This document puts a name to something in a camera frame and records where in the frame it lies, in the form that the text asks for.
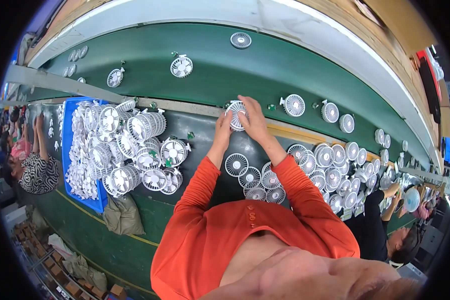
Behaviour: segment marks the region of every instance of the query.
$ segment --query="woman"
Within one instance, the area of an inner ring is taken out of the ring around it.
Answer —
[[[399,187],[393,183],[386,190],[371,193],[366,197],[365,213],[345,221],[360,246],[360,258],[408,264],[415,256],[420,244],[418,230],[400,228],[387,235],[388,222],[402,198]],[[392,197],[391,204],[380,216],[379,204],[388,197]]]
[[[3,167],[5,182],[13,186],[14,182],[28,193],[41,195],[59,186],[59,162],[48,155],[43,133],[44,115],[41,113],[33,121],[33,149],[22,162],[18,157],[9,156]]]
[[[151,264],[162,299],[409,299],[417,285],[388,264],[360,259],[352,232],[268,133],[260,104],[238,96],[246,133],[265,150],[288,195],[279,204],[230,199],[207,210],[225,151],[231,114],[222,114],[210,151],[174,208]]]

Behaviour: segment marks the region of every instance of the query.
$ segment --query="worker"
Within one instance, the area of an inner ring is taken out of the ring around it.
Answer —
[[[390,237],[387,226],[398,202],[402,198],[400,185],[393,183],[386,190],[376,190],[366,197],[365,214],[352,217],[345,224],[352,231],[360,246],[360,258],[392,261],[394,266],[408,264],[418,250],[420,237],[417,228],[400,228]],[[379,204],[392,197],[391,204],[380,216]]]
[[[33,147],[30,155],[23,162],[18,156],[9,155],[3,170],[8,185],[12,187],[18,182],[26,192],[36,195],[56,189],[60,179],[59,162],[47,152],[43,123],[44,115],[41,113],[33,121]]]
[[[175,205],[153,257],[151,287],[158,296],[372,299],[380,294],[412,299],[419,290],[416,282],[401,279],[384,262],[360,259],[350,229],[269,134],[260,104],[250,97],[238,99],[249,113],[247,118],[239,112],[240,122],[270,158],[293,211],[250,199],[229,199],[207,210],[232,134],[231,112],[222,114],[212,146]]]

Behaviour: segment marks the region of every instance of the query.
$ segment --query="black shirt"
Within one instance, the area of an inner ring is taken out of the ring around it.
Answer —
[[[360,258],[382,262],[388,258],[386,245],[388,221],[382,221],[379,208],[384,196],[382,190],[374,191],[366,197],[365,215],[352,216],[345,221],[358,242]]]

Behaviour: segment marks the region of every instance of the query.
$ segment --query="blue plastic bin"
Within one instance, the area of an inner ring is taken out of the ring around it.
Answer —
[[[93,101],[95,99],[89,97],[73,97],[65,100],[65,109],[63,115],[63,129],[62,129],[62,166],[63,166],[63,177],[65,177],[65,173],[69,169],[69,165],[72,163],[70,160],[70,148],[72,147],[73,140],[73,132],[72,132],[72,114],[78,107],[77,103],[80,101]],[[99,104],[108,104],[105,100],[99,100]],[[65,190],[66,193],[77,200],[78,202],[83,203],[84,205],[90,207],[96,212],[103,213],[104,207],[108,204],[107,191],[105,191],[104,185],[102,181],[97,180],[97,191],[98,191],[98,199],[93,200],[92,198],[82,200],[79,196],[71,193],[72,187],[70,184],[65,182]]]

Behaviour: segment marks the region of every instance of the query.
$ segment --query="orange shirt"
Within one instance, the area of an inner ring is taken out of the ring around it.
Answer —
[[[256,231],[271,231],[284,243],[315,255],[360,258],[352,232],[293,157],[272,170],[293,211],[260,200],[232,201],[206,210],[220,171],[208,157],[201,161],[151,263],[151,287],[160,298],[197,299],[216,289],[237,249]]]

